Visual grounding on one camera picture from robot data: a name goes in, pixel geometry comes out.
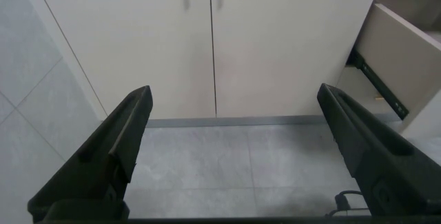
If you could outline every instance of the white cabinet door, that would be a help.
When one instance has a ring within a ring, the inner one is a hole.
[[[217,114],[321,114],[373,0],[212,0]]]
[[[109,114],[150,85],[151,119],[215,117],[210,0],[46,0]]]

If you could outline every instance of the open drawer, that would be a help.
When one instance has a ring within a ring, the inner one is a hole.
[[[441,0],[376,0],[354,48],[391,93],[383,96],[403,119],[403,131],[441,88]],[[375,108],[371,111],[379,112],[378,104]]]

